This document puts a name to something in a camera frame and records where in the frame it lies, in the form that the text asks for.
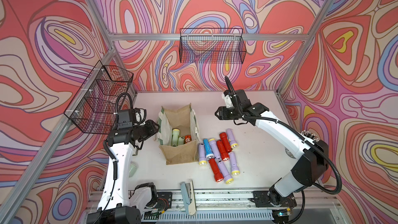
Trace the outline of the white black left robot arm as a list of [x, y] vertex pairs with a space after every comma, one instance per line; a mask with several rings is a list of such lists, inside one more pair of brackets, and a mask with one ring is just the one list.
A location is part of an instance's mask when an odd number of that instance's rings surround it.
[[158, 133], [160, 126], [152, 120], [144, 124], [116, 124], [103, 142], [109, 155], [104, 191], [94, 213], [87, 217], [88, 224], [140, 224], [145, 207], [156, 204], [158, 198], [153, 183], [138, 186], [133, 197], [127, 188], [131, 159], [143, 142]]

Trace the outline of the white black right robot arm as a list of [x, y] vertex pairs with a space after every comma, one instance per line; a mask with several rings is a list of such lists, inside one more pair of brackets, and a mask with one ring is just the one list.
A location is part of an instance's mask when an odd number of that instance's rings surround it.
[[[252, 104], [244, 90], [235, 90], [225, 77], [227, 89], [223, 93], [225, 106], [219, 107], [215, 116], [219, 120], [242, 120], [267, 132], [279, 141], [289, 155], [297, 160], [291, 171], [279, 179], [267, 193], [272, 206], [281, 206], [293, 193], [315, 186], [330, 195], [341, 192], [343, 183], [341, 175], [329, 157], [329, 146], [309, 131], [298, 132], [289, 124], [281, 121], [265, 105]], [[318, 179], [331, 169], [335, 175], [336, 187], [327, 189], [318, 184]]]

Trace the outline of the burlap tote bag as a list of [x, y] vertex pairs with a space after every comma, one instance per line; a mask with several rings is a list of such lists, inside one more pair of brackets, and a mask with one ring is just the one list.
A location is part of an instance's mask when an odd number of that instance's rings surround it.
[[158, 125], [157, 140], [167, 165], [199, 161], [200, 129], [191, 104], [177, 110], [162, 107]]

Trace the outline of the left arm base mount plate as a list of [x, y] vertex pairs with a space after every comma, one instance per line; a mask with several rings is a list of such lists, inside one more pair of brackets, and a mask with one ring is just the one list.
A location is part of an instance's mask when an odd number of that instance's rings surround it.
[[158, 192], [157, 202], [153, 208], [158, 209], [158, 211], [165, 211], [172, 207], [173, 193], [170, 191]]

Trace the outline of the light green flashlight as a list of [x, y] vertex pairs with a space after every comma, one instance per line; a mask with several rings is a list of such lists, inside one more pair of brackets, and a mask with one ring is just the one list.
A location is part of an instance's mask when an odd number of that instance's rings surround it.
[[178, 138], [180, 136], [180, 130], [179, 129], [173, 129], [172, 130], [172, 146], [176, 147], [178, 146]]
[[178, 138], [178, 143], [177, 143], [177, 145], [178, 145], [178, 146], [184, 145], [184, 136], [180, 136], [180, 137]]

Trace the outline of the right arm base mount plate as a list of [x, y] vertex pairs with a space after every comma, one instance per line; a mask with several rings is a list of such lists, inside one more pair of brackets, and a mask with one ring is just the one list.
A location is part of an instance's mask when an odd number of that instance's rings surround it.
[[294, 208], [297, 206], [293, 194], [287, 197], [280, 196], [276, 191], [253, 191], [249, 199], [256, 207]]

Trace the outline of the red flashlight with logo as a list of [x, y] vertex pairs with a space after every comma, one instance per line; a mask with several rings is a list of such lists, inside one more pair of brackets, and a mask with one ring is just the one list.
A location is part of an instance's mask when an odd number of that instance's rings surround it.
[[191, 142], [191, 141], [192, 141], [191, 135], [186, 135], [186, 136], [184, 137], [184, 143], [185, 143], [185, 144], [187, 144], [187, 143], [189, 143], [189, 142]]

